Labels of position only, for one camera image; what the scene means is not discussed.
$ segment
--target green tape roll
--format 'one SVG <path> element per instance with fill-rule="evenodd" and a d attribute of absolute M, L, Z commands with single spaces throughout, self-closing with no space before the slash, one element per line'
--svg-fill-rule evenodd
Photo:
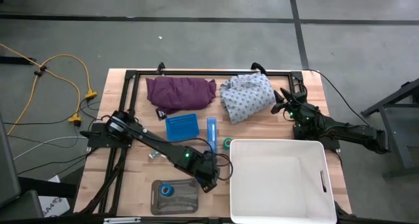
<path fill-rule="evenodd" d="M 230 149 L 230 144 L 231 144 L 232 140 L 233 139 L 231 139 L 231 138 L 225 138 L 225 140 L 223 142 L 223 148 L 224 149 Z"/>

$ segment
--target white cable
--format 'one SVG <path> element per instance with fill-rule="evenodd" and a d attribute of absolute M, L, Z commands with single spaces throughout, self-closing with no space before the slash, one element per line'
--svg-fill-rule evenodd
<path fill-rule="evenodd" d="M 48 140 L 48 141 L 42 142 L 42 143 L 40 143 L 39 145 L 35 146 L 34 148 L 32 148 L 32 149 L 30 149 L 30 150 L 28 150 L 28 151 L 26 151 L 26 152 L 23 152 L 22 154 L 20 154 L 20 155 L 16 156 L 13 160 L 16 160 L 17 158 L 21 157 L 22 155 L 25 155 L 25 154 L 29 153 L 30 151 L 32 151 L 32 150 L 34 150 L 34 149 L 38 148 L 38 147 L 39 147 L 39 146 L 41 146 L 41 145 L 44 145 L 45 143 L 52 142 L 52 141 L 56 141 L 56 140 L 63 140 L 63 139 L 77 139 L 77 138 L 79 138 L 79 139 L 87 139 L 86 137 L 80 137 L 80 136 L 64 136 L 64 137 L 61 137 L 61 138 L 54 138 L 54 139 L 51 139 L 51 140 Z"/>

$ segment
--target black label tag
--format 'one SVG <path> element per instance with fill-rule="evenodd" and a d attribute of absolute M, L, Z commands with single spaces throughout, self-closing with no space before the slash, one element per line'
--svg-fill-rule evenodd
<path fill-rule="evenodd" d="M 156 109 L 156 114 L 158 117 L 158 120 L 161 121 L 163 119 L 165 119 L 166 117 L 168 117 L 163 111 L 161 111 L 160 109 Z"/>

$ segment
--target patterned cloth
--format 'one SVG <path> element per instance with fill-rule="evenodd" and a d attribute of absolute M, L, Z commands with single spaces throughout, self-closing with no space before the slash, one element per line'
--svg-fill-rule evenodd
<path fill-rule="evenodd" d="M 275 103 L 274 89 L 261 73 L 233 76 L 220 86 L 221 105 L 232 124 Z"/>

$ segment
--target cable clip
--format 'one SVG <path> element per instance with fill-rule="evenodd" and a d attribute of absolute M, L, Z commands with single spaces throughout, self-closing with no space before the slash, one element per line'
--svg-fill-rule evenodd
<path fill-rule="evenodd" d="M 39 68 L 39 71 L 34 71 L 33 74 L 35 74 L 38 77 L 42 77 L 42 74 L 43 72 L 45 72 L 45 70 L 46 70 L 46 66 L 44 65 Z"/>

